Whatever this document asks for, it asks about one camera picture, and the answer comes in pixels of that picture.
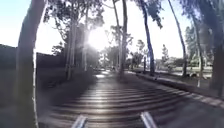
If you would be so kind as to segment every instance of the tree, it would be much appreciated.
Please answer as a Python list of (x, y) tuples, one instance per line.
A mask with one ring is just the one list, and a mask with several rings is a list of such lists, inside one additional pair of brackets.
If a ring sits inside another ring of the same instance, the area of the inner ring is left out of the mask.
[(161, 18), (159, 17), (159, 13), (161, 10), (160, 1), (151, 1), (148, 0), (147, 2), (143, 0), (138, 0), (137, 5), (141, 8), (144, 16), (144, 25), (145, 25), (145, 32), (147, 37), (147, 44), (150, 56), (150, 75), (154, 76), (155, 73), (155, 64), (154, 64), (154, 53), (152, 49), (152, 44), (150, 40), (150, 32), (148, 27), (148, 15), (150, 15), (153, 21), (156, 21), (158, 26), (162, 28)]
[(168, 49), (166, 48), (165, 44), (163, 44), (162, 54), (162, 63), (164, 65), (166, 61), (169, 60)]
[(209, 26), (214, 36), (213, 52), (213, 72), (210, 87), (218, 91), (218, 96), (222, 96), (222, 90), (224, 85), (224, 50), (223, 50), (223, 34), (224, 34), (224, 17), (223, 17), (223, 1), (222, 0), (180, 0), (184, 6), (190, 6), (197, 9), (203, 22)]
[(187, 15), (189, 19), (192, 19), (193, 27), (194, 27), (194, 36), (195, 36), (195, 42), (197, 46), (198, 56), (199, 56), (199, 80), (198, 80), (198, 87), (200, 87), (201, 79), (203, 78), (203, 55), (202, 55), (202, 48), (200, 45), (200, 21), (196, 18), (195, 11), (191, 6), (183, 6), (184, 12), (183, 14)]
[(126, 59), (126, 46), (127, 46), (127, 25), (128, 25), (128, 15), (127, 15), (127, 4), (126, 0), (122, 0), (123, 4), (123, 28), (122, 28), (122, 44), (119, 54), (119, 75), (124, 74), (125, 59)]
[(117, 36), (117, 43), (118, 43), (118, 47), (121, 49), (121, 32), (120, 32), (120, 25), (119, 25), (119, 18), (118, 18), (118, 13), (117, 13), (117, 7), (116, 7), (116, 2), (117, 2), (118, 0), (112, 0), (112, 2), (113, 2), (113, 7), (114, 7), (114, 14), (115, 14), (115, 18), (116, 18), (116, 23), (117, 23), (117, 34), (118, 34), (118, 36)]
[[(65, 45), (67, 50), (67, 62), (66, 72), (71, 73), (70, 69), (73, 69), (75, 61), (75, 40), (79, 33), (76, 32), (77, 26), (80, 20), (86, 17), (86, 27), (94, 29), (95, 26), (101, 26), (103, 22), (103, 8), (102, 0), (50, 0), (46, 8), (44, 22), (48, 22), (50, 19), (55, 21), (56, 29), (61, 34), (62, 39), (68, 45)], [(85, 50), (83, 49), (83, 64), (86, 67)]]
[(36, 33), (46, 0), (32, 0), (23, 21), (16, 57), (16, 127), (37, 128), (35, 97), (35, 59)]
[(142, 53), (144, 47), (145, 47), (145, 43), (142, 40), (138, 40), (138, 43), (137, 43), (138, 51)]
[(182, 49), (183, 49), (183, 60), (184, 60), (184, 63), (183, 63), (183, 69), (182, 69), (182, 76), (185, 77), (187, 75), (187, 55), (186, 55), (186, 48), (185, 48), (185, 44), (184, 44), (184, 39), (183, 39), (182, 32), (181, 32), (181, 29), (180, 29), (180, 23), (179, 23), (179, 21), (178, 21), (178, 19), (176, 17), (176, 14), (174, 12), (173, 6), (172, 6), (170, 0), (168, 0), (168, 2), (169, 2), (170, 8), (172, 10), (174, 19), (175, 19), (176, 24), (177, 24), (178, 33), (179, 33), (179, 37), (180, 37), (180, 42), (181, 42)]

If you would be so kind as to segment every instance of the concrete ground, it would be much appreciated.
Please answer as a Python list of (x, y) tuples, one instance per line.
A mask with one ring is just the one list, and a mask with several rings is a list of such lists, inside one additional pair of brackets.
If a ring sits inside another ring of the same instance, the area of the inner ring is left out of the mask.
[(122, 79), (110, 71), (80, 76), (55, 90), (48, 109), (39, 115), (45, 128), (70, 128), (80, 114), (87, 116), (88, 128), (144, 128), (140, 119), (144, 111), (160, 128), (224, 127), (223, 101), (147, 82), (128, 72)]

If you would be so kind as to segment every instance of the tree trunk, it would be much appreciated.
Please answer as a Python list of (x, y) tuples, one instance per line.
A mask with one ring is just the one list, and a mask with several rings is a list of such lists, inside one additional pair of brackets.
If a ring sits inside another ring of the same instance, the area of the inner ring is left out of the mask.
[(128, 16), (127, 16), (127, 5), (126, 0), (122, 0), (123, 3), (123, 34), (122, 34), (122, 44), (121, 44), (121, 55), (120, 55), (120, 63), (119, 63), (119, 74), (124, 74), (125, 68), (125, 59), (126, 59), (126, 45), (127, 45), (127, 24), (128, 24)]
[(117, 56), (118, 60), (119, 60), (119, 55), (121, 55), (121, 32), (120, 32), (120, 25), (119, 25), (119, 18), (118, 18), (118, 13), (117, 13), (117, 7), (116, 7), (116, 4), (115, 4), (115, 0), (112, 0), (113, 2), (113, 6), (114, 6), (114, 13), (115, 13), (115, 17), (116, 17), (116, 23), (117, 23), (117, 27), (119, 28), (119, 31), (118, 31), (118, 47), (119, 47), (119, 54)]
[(140, 0), (140, 2), (141, 2), (142, 12), (144, 15), (145, 32), (146, 32), (147, 44), (148, 44), (149, 56), (150, 56), (150, 76), (154, 76), (155, 74), (154, 53), (153, 53), (152, 44), (150, 40), (150, 33), (149, 33), (149, 27), (148, 27), (148, 15), (144, 6), (144, 1)]
[(180, 37), (180, 41), (181, 41), (181, 45), (182, 45), (182, 49), (183, 49), (183, 61), (184, 61), (184, 63), (183, 63), (183, 69), (182, 69), (182, 76), (186, 77), (186, 75), (187, 75), (187, 55), (186, 55), (186, 48), (185, 48), (185, 44), (184, 44), (184, 39), (183, 39), (183, 36), (182, 36), (182, 33), (181, 33), (180, 23), (177, 20), (176, 14), (173, 10), (173, 6), (172, 6), (170, 0), (168, 0), (168, 2), (169, 2), (169, 5), (170, 5), (170, 8), (172, 10), (173, 16), (175, 18), (177, 28), (178, 28), (178, 33), (179, 33), (179, 37)]
[(73, 26), (74, 26), (74, 18), (73, 18), (73, 11), (74, 11), (74, 0), (71, 1), (71, 12), (70, 12), (70, 32), (69, 32), (69, 40), (68, 40), (68, 53), (67, 53), (67, 59), (66, 59), (66, 78), (67, 80), (71, 79), (71, 68), (72, 68), (72, 58), (73, 55)]
[(199, 55), (199, 80), (198, 80), (198, 87), (201, 86), (201, 80), (203, 78), (203, 55), (202, 55), (202, 49), (201, 49), (201, 45), (200, 45), (200, 37), (199, 37), (199, 29), (198, 29), (198, 25), (196, 23), (196, 18), (195, 16), (192, 14), (191, 15), (192, 19), (193, 19), (193, 23), (194, 23), (194, 28), (195, 28), (195, 36), (196, 36), (196, 43), (197, 43), (197, 49), (198, 49), (198, 55)]
[(17, 128), (37, 128), (34, 47), (46, 0), (32, 0), (23, 21), (16, 57), (14, 99)]
[(224, 51), (222, 47), (214, 49), (214, 61), (212, 71), (212, 81), (210, 88), (218, 91), (218, 96), (222, 96), (223, 84), (224, 84)]
[(87, 58), (86, 58), (86, 44), (88, 42), (89, 31), (88, 31), (88, 13), (89, 13), (89, 5), (87, 1), (87, 9), (86, 9), (86, 21), (85, 21), (85, 35), (84, 35), (84, 42), (83, 42), (83, 51), (82, 51), (82, 66), (84, 71), (87, 71)]
[(212, 80), (210, 88), (218, 91), (218, 96), (222, 97), (223, 85), (224, 85), (224, 50), (223, 50), (223, 30), (214, 31), (214, 61), (212, 67)]

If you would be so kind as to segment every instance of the sun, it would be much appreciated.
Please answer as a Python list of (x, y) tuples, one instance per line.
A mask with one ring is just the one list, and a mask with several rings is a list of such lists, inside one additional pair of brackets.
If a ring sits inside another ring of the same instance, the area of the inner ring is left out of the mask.
[(103, 28), (97, 28), (90, 32), (88, 44), (97, 51), (102, 51), (108, 46), (107, 37)]

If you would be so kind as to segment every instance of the sky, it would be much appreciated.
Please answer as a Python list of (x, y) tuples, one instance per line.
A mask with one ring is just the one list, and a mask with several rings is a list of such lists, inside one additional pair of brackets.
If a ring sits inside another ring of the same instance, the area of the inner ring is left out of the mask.
[[(0, 0), (0, 44), (16, 47), (24, 16), (26, 15), (31, 0)], [(112, 6), (112, 2), (108, 1), (107, 5)], [(190, 25), (190, 21), (181, 15), (182, 9), (177, 1), (172, 1), (174, 11), (180, 22), (183, 36), (185, 29)], [(149, 30), (151, 43), (154, 50), (155, 58), (162, 56), (162, 46), (166, 45), (169, 56), (182, 57), (182, 47), (178, 35), (177, 26), (171, 12), (167, 0), (163, 0), (162, 7), (164, 11), (160, 13), (162, 17), (163, 28), (160, 29), (156, 22), (149, 17)], [(117, 3), (120, 25), (123, 24), (122, 3)], [(146, 43), (146, 35), (144, 29), (144, 21), (142, 12), (136, 7), (135, 3), (127, 2), (128, 11), (128, 33), (134, 37), (132, 51), (135, 50), (137, 40), (141, 39)], [(116, 25), (114, 10), (105, 7), (103, 14), (105, 24), (102, 28), (98, 28), (90, 34), (89, 42), (97, 49), (103, 49), (107, 46), (107, 37), (104, 30), (109, 30), (111, 25)], [(41, 22), (36, 41), (36, 50), (42, 53), (51, 53), (53, 45), (57, 45), (61, 41), (61, 37), (57, 30), (52, 29), (51, 24)]]

